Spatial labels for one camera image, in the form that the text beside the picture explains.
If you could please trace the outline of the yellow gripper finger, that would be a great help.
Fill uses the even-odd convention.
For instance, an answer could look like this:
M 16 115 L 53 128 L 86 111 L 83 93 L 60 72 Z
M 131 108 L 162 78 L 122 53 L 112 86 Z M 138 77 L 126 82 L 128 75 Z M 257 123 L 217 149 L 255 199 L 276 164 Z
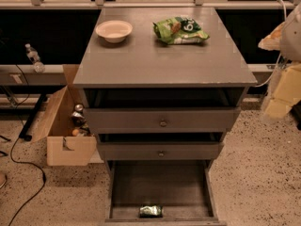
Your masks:
M 269 35 L 261 39 L 258 47 L 267 51 L 279 51 L 283 26 L 284 23 L 279 24 Z
M 270 119 L 284 118 L 301 101 L 301 63 L 276 69 L 268 96 L 263 103 L 263 114 Z

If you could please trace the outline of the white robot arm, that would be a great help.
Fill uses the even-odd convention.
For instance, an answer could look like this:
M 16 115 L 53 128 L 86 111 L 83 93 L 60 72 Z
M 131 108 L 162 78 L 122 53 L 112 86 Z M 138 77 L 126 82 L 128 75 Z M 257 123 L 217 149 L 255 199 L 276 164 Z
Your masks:
M 279 51 L 261 106 L 270 120 L 284 118 L 301 101 L 301 5 L 284 16 L 284 22 L 258 44 L 263 50 Z

